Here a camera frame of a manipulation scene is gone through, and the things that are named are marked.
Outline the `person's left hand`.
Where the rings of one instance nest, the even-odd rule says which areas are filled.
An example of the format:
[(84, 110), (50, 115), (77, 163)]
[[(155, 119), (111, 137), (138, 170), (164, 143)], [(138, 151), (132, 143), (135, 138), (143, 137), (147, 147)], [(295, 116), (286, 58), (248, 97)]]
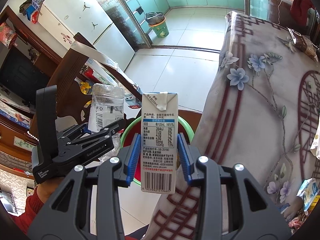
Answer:
[(63, 180), (64, 178), (54, 178), (38, 184), (36, 191), (40, 201), (45, 203)]

